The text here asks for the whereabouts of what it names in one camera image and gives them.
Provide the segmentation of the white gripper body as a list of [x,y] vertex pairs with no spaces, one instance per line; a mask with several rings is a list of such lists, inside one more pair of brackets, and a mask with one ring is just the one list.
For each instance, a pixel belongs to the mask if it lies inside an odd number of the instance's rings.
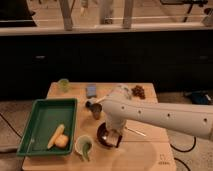
[[124,124],[121,125],[112,125],[112,124],[106,124],[106,130],[107,130],[107,139],[106,142],[111,147],[118,147],[122,138],[123,138],[123,132],[124,132]]

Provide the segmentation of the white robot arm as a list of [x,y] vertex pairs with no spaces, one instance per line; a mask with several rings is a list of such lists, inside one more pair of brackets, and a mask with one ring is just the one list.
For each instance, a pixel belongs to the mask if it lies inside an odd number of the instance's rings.
[[126,85],[114,87],[101,102],[108,131],[123,134],[128,120],[213,141],[213,106],[139,102]]

